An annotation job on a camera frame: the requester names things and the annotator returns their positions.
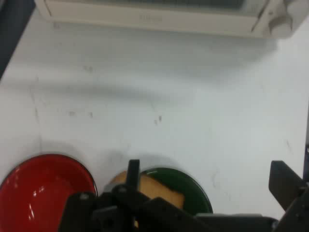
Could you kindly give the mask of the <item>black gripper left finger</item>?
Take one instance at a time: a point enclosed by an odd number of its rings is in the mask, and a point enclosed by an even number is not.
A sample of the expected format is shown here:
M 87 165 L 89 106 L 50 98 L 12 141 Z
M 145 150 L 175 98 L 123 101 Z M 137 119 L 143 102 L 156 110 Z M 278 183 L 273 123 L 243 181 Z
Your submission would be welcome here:
M 123 183 L 112 183 L 100 196 L 76 193 L 67 199 L 61 232 L 210 232 L 196 216 L 212 213 L 201 186 L 172 168 L 140 170 L 128 163 Z

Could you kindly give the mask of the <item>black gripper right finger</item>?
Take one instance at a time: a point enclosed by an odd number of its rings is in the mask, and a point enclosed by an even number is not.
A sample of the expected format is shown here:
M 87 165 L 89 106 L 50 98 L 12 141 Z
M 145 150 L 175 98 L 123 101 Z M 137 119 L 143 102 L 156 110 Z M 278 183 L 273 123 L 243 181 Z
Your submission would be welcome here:
M 309 186 L 285 162 L 271 162 L 268 188 L 285 211 L 275 224 L 275 232 L 309 230 Z

